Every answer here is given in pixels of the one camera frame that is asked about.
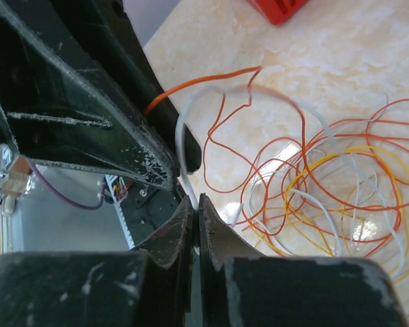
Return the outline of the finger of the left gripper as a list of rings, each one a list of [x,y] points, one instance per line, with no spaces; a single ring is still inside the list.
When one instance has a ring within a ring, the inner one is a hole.
[[[44,166],[176,183],[175,154],[50,1],[0,1],[0,143]]]
[[[164,90],[147,60],[123,1],[50,1],[74,39],[119,85],[144,114]],[[167,98],[149,114],[148,124],[175,154],[175,125],[179,113]],[[201,147],[185,128],[185,162],[188,172],[201,166]]]

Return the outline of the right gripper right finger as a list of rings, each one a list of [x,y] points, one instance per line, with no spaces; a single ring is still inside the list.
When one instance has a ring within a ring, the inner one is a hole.
[[[361,258],[268,257],[198,207],[205,326],[407,326],[390,278]]]

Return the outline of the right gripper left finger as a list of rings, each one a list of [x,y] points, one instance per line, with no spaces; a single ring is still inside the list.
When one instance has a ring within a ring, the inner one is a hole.
[[[129,251],[0,255],[0,326],[183,326],[193,210]]]

